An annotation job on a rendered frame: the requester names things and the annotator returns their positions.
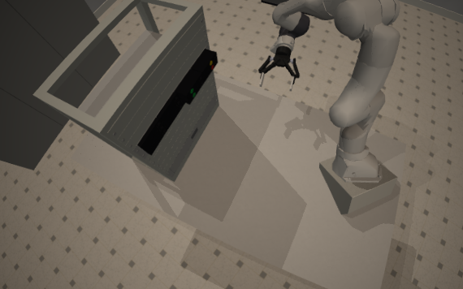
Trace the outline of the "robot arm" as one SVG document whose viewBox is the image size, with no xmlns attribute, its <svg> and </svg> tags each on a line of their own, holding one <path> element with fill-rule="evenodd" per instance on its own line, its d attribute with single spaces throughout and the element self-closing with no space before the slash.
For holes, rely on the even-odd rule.
<svg viewBox="0 0 463 289">
<path fill-rule="evenodd" d="M 272 53 L 275 54 L 280 46 L 287 46 L 293 51 L 295 38 L 308 31 L 310 19 L 302 12 L 322 20 L 334 19 L 335 27 L 340 33 L 351 41 L 360 38 L 361 48 L 352 77 L 329 111 L 332 123 L 341 127 L 332 170 L 344 182 L 378 183 L 383 176 L 382 168 L 365 144 L 368 133 L 385 103 L 385 94 L 380 89 L 392 68 L 400 41 L 400 33 L 388 25 L 397 19 L 400 2 L 282 2 L 272 14 L 274 24 L 281 26 L 278 40 L 270 48 Z"/>
</svg>

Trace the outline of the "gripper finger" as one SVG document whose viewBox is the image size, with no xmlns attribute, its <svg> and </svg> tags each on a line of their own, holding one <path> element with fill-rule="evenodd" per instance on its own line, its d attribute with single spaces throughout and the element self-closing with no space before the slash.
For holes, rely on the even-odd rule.
<svg viewBox="0 0 463 289">
<path fill-rule="evenodd" d="M 285 58 L 283 58 L 283 61 L 284 63 L 286 64 L 286 68 L 288 69 L 289 73 L 291 74 L 292 76 L 292 82 L 291 82 L 291 86 L 290 86 L 290 91 L 292 91 L 292 86 L 294 85 L 295 83 L 295 78 L 300 78 L 300 73 L 298 71 L 298 68 L 297 68 L 297 65 L 296 65 L 296 59 L 291 59 L 290 62 L 293 64 L 293 67 L 294 67 L 294 70 L 296 72 L 296 74 L 293 72 L 293 70 L 290 68 L 287 60 Z"/>
<path fill-rule="evenodd" d="M 262 87 L 262 83 L 264 80 L 265 74 L 271 70 L 273 67 L 276 67 L 276 63 L 280 60 L 280 58 L 277 58 L 272 64 L 270 64 L 268 67 L 266 67 L 273 59 L 274 57 L 271 57 L 270 55 L 268 56 L 268 59 L 262 64 L 262 66 L 258 69 L 259 73 L 261 73 L 261 80 L 260 80 L 260 87 Z M 264 70 L 263 70 L 264 69 Z"/>
</svg>

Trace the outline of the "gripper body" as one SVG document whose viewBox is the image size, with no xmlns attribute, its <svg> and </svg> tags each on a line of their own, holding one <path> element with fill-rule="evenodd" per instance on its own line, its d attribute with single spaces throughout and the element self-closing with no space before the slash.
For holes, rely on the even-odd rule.
<svg viewBox="0 0 463 289">
<path fill-rule="evenodd" d="M 292 51 L 287 46 L 278 47 L 273 59 L 276 60 L 277 58 L 280 58 L 280 60 L 275 65 L 278 67 L 285 67 L 286 64 L 284 63 L 283 58 L 285 58 L 287 62 L 290 62 L 291 52 Z"/>
</svg>

